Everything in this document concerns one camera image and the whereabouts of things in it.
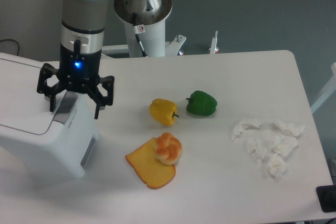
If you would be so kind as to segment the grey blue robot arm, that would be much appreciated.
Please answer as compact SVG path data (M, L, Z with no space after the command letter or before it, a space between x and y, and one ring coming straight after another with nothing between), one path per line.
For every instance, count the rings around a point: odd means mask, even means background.
M109 0L63 0L59 68L42 66L37 92L56 106L62 91L87 94L97 109L113 104L114 77L99 76ZM166 54L165 21L172 0L114 0L123 21L131 57Z

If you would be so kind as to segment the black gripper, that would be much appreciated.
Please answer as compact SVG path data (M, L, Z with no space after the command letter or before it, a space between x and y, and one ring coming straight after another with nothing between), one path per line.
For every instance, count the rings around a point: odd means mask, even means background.
M49 99L50 112L54 112L56 108L57 94L65 89L85 93L95 102L95 120L98 119L100 110L113 105L115 77L99 76L100 58L100 50L92 54L76 54L61 45L59 69L49 63L43 64L39 72L37 92ZM47 80L53 76L57 77L58 82L51 87ZM107 95L100 92L98 85L106 90Z

